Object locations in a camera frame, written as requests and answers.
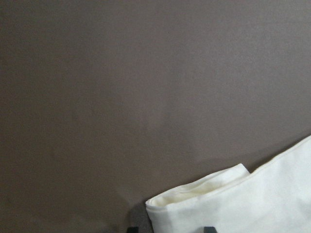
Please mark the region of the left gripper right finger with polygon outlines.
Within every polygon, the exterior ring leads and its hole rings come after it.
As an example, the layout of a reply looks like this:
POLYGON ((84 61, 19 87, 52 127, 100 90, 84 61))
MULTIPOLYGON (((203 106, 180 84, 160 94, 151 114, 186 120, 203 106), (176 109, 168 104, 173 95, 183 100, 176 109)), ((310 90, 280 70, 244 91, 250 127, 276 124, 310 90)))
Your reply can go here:
POLYGON ((205 226, 203 228, 203 233, 216 233, 216 228, 212 226, 205 226))

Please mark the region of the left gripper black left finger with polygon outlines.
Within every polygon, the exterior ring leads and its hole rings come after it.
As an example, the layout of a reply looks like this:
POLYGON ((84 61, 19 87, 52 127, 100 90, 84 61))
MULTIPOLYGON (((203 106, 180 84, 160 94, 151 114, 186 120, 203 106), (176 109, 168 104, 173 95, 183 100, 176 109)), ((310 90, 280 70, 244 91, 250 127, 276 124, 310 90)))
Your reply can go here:
POLYGON ((139 233, 139 227, 128 227, 126 233, 139 233))

